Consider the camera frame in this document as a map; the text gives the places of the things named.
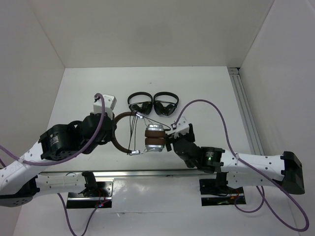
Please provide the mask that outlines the brown silver headphones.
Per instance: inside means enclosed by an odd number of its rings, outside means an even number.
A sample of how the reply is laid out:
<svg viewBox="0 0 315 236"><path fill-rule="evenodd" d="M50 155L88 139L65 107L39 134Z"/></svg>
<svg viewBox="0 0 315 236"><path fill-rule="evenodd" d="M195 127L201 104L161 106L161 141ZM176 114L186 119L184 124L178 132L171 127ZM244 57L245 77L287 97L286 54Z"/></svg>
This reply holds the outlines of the brown silver headphones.
<svg viewBox="0 0 315 236"><path fill-rule="evenodd" d="M124 112L114 118L114 127L116 128L118 122L125 117L137 117L141 119L146 118L138 112ZM116 131L113 131L111 142L116 149L128 155L138 155L141 153L141 151L139 150L130 150L120 145L117 141L115 132ZM163 125L150 124L147 126L145 130L145 146L147 151L162 151L167 143L166 139L167 135L165 130L163 129Z"/></svg>

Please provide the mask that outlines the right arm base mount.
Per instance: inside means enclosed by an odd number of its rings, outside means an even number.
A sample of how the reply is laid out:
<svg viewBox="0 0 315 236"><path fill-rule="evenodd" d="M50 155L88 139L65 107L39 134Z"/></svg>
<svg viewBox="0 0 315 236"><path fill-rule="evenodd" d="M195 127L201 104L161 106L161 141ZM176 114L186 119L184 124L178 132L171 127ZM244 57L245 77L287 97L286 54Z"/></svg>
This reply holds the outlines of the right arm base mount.
<svg viewBox="0 0 315 236"><path fill-rule="evenodd" d="M227 186L226 173L216 173L215 178L201 178L199 180L201 205L205 206L227 206L245 205L246 199L242 187L231 188Z"/></svg>

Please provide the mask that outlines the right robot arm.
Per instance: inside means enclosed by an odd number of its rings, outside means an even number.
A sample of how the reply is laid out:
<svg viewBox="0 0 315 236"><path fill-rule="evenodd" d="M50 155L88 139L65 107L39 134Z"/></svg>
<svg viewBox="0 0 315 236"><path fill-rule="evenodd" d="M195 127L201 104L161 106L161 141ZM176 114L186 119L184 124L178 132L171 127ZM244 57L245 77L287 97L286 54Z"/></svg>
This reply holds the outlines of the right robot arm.
<svg viewBox="0 0 315 236"><path fill-rule="evenodd" d="M291 151L265 156L199 147L192 124L168 135L167 150L173 150L188 168L216 174L215 188L221 193L244 186L280 186L289 194L305 193L302 163Z"/></svg>

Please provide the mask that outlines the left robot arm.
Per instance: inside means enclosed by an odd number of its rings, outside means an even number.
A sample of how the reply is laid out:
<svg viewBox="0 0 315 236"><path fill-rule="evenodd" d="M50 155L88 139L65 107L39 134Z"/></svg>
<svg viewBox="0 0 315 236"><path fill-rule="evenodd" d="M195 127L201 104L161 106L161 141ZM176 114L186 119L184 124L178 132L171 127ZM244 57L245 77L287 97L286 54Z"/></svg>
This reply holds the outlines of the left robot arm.
<svg viewBox="0 0 315 236"><path fill-rule="evenodd" d="M21 159L38 162L40 166L15 161L0 171L0 205L17 207L32 199L64 192L83 194L90 197L97 194L99 187L92 171L84 171L67 176L47 176L42 172L47 163L58 163L76 154L88 144L83 154L90 154L98 145L111 141L117 126L109 117L103 123L93 141L91 137L97 129L100 114L89 115L83 121L57 124L42 134L39 140Z"/></svg>

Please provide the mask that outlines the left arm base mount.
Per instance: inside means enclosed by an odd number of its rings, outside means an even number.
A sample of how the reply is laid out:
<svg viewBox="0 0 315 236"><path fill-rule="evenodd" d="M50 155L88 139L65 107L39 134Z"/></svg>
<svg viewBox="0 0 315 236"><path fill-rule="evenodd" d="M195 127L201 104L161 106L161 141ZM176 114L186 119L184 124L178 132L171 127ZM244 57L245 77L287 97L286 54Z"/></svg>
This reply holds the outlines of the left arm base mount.
<svg viewBox="0 0 315 236"><path fill-rule="evenodd" d="M95 177L97 188L90 193L68 193L67 209L111 208L114 189L112 177Z"/></svg>

